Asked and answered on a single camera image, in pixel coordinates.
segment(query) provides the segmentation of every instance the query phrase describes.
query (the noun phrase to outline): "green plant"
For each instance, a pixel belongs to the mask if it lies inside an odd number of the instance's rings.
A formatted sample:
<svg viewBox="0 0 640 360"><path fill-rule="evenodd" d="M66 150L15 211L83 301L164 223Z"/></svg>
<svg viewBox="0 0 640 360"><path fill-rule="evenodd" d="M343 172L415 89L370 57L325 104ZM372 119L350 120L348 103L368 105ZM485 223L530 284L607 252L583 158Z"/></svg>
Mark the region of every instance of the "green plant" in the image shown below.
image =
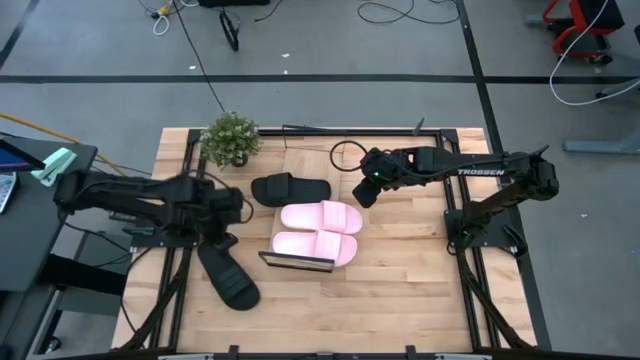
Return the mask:
<svg viewBox="0 0 640 360"><path fill-rule="evenodd" d="M219 167L242 165L262 146L258 125L235 112L224 113L202 132L200 140L203 156Z"/></svg>

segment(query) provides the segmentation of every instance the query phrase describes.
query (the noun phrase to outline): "green clip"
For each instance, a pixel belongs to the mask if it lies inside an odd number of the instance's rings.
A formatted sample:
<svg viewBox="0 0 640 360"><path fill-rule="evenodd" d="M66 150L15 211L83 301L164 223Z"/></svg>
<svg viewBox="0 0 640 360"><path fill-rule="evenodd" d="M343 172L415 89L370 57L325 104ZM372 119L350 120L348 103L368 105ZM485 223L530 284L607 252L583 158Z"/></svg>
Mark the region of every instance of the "green clip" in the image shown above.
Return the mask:
<svg viewBox="0 0 640 360"><path fill-rule="evenodd" d="M34 170L31 175L40 180L42 185L51 187L55 184L58 175L62 174L77 156L69 149L60 148L44 161L44 170Z"/></svg>

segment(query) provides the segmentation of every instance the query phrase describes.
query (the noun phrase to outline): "monitor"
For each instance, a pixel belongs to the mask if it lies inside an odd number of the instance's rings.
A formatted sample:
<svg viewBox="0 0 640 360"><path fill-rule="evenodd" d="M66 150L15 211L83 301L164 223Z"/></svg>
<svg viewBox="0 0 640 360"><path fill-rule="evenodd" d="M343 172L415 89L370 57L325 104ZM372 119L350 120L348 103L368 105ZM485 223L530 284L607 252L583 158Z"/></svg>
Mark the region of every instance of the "monitor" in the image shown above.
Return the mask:
<svg viewBox="0 0 640 360"><path fill-rule="evenodd" d="M42 170L42 161L0 139L0 173L13 171Z"/></svg>

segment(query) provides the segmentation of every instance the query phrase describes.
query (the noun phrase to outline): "white cable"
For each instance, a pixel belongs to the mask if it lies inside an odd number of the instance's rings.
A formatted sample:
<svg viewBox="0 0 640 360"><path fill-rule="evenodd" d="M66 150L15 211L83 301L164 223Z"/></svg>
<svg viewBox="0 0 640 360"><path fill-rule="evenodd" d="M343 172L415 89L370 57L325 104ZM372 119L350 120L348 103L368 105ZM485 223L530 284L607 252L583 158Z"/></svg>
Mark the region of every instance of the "white cable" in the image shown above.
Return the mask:
<svg viewBox="0 0 640 360"><path fill-rule="evenodd" d="M163 31L158 32L158 30L157 30L157 29L158 29L158 24L160 23L160 21L162 21L162 19L164 19L164 21L166 21L166 22L167 22L167 27L166 27L166 28L164 28L164 30L163 30ZM158 20L156 20L156 24L155 24L155 25L153 25L153 33L154 33L154 35L161 36L161 35L164 35L167 31L169 31L169 19L168 19L166 16L164 16L164 15L160 15L160 17L158 18Z"/></svg>
<svg viewBox="0 0 640 360"><path fill-rule="evenodd" d="M607 95L607 96L601 97L599 99L594 99L594 100L591 100L591 101L585 101L585 102L579 102L579 103L572 103L572 102L568 102L566 100L563 100L562 98L560 98L560 96L558 96L558 93L556 93L556 89L553 87L553 77L556 75L556 72L558 71L558 68L562 64L562 61L564 61L564 58L567 56L569 51L571 51L571 48L573 48L573 45L575 45L582 38L582 36L584 36L589 30L591 30L593 25L595 25L595 23L598 21L598 19L600 18L600 16L604 12L604 9L607 7L608 3L609 3L609 0L605 0L604 5L602 5L602 9L600 9L600 12L598 13L598 15L596 15L595 19L593 19L593 22L587 27L587 29L582 34L580 34L580 36L578 36L575 40L573 40L571 45L569 45L567 50L565 50L564 54L562 54L562 57L558 61L558 64L556 64L556 67L555 67L555 69L553 69L553 72L551 72L551 76L549 77L549 86L551 87L551 92L553 93L553 96L555 96L556 99L558 99L558 101L560 101L561 103L563 103L565 105L583 106L583 105L595 104L595 103L600 102L602 100L607 100L607 99L611 99L612 97L616 97L618 95L622 95L622 94L626 93L627 91L630 91L630 90L632 90L632 89L634 89L634 88L636 88L636 87L638 87L640 85L640 80L638 80L637 82L635 82L631 86L627 87L624 90L620 90L617 93L614 93L614 94L611 94L611 95Z"/></svg>
<svg viewBox="0 0 640 360"><path fill-rule="evenodd" d="M194 7L194 6L198 6L198 5L200 5L200 4L198 4L198 2L197 2L197 1L196 1L196 3L195 3L195 4L191 4L191 5L189 5L189 3L188 3L188 2L185 2L184 0L180 0L180 3L181 3L182 5L184 5L184 6L186 6L186 7Z"/></svg>

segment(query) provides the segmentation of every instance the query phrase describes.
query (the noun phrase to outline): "slide sandal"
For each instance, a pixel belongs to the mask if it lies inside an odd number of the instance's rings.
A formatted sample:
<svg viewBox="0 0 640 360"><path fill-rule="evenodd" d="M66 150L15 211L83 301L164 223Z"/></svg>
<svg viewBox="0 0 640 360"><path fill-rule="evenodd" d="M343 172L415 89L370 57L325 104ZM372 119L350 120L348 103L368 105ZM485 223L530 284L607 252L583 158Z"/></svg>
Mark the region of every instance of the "slide sandal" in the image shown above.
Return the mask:
<svg viewBox="0 0 640 360"><path fill-rule="evenodd" d="M198 257L211 284L227 306L234 310L249 310L258 304L258 287L229 251L218 250L203 242L198 246Z"/></svg>
<svg viewBox="0 0 640 360"><path fill-rule="evenodd" d="M280 173L254 179L251 193L264 206L281 207L328 200L331 186L325 180L300 179L291 173Z"/></svg>
<svg viewBox="0 0 640 360"><path fill-rule="evenodd" d="M280 221L292 229L326 230L347 235L362 229L362 216L358 210L338 201L287 205L282 208Z"/></svg>
<svg viewBox="0 0 640 360"><path fill-rule="evenodd" d="M329 231L314 233L280 232L273 237L273 251L278 254L330 259L344 266L356 256L358 242L353 236Z"/></svg>

